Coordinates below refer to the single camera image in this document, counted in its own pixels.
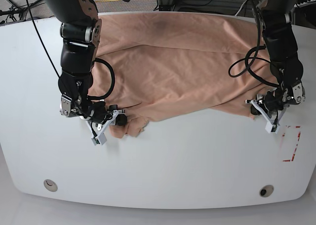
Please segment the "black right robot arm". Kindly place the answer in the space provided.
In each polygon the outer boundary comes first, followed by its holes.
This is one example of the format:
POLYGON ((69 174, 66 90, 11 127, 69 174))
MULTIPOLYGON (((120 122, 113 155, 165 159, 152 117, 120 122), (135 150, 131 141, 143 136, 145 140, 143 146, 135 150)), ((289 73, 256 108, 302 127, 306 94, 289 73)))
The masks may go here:
POLYGON ((102 20, 94 0, 44 0, 61 22, 63 39, 58 79, 62 94, 60 113, 65 117, 81 117, 90 124, 104 125, 114 119, 116 105, 106 107, 104 100, 112 93, 115 74, 112 66, 96 58, 100 42, 102 20), (105 65, 111 75, 109 90, 102 96, 90 96, 93 85, 92 68, 95 63, 105 65))

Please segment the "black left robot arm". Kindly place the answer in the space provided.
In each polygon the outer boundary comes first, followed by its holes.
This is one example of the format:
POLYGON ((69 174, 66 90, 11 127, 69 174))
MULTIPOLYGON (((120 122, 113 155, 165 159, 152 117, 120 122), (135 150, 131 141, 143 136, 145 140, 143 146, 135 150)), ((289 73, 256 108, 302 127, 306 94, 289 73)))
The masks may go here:
POLYGON ((257 25, 257 44, 242 59, 245 68, 237 75, 249 73, 260 83, 273 87, 266 94, 257 94, 254 100, 246 100, 252 115, 262 115, 266 131, 276 133, 279 121, 286 109, 305 100, 302 84, 303 65, 298 58, 298 45, 292 30, 291 10, 297 0, 249 0, 257 25), (259 59, 260 50, 267 50, 270 71, 277 83, 269 82, 255 74, 251 66, 259 59))

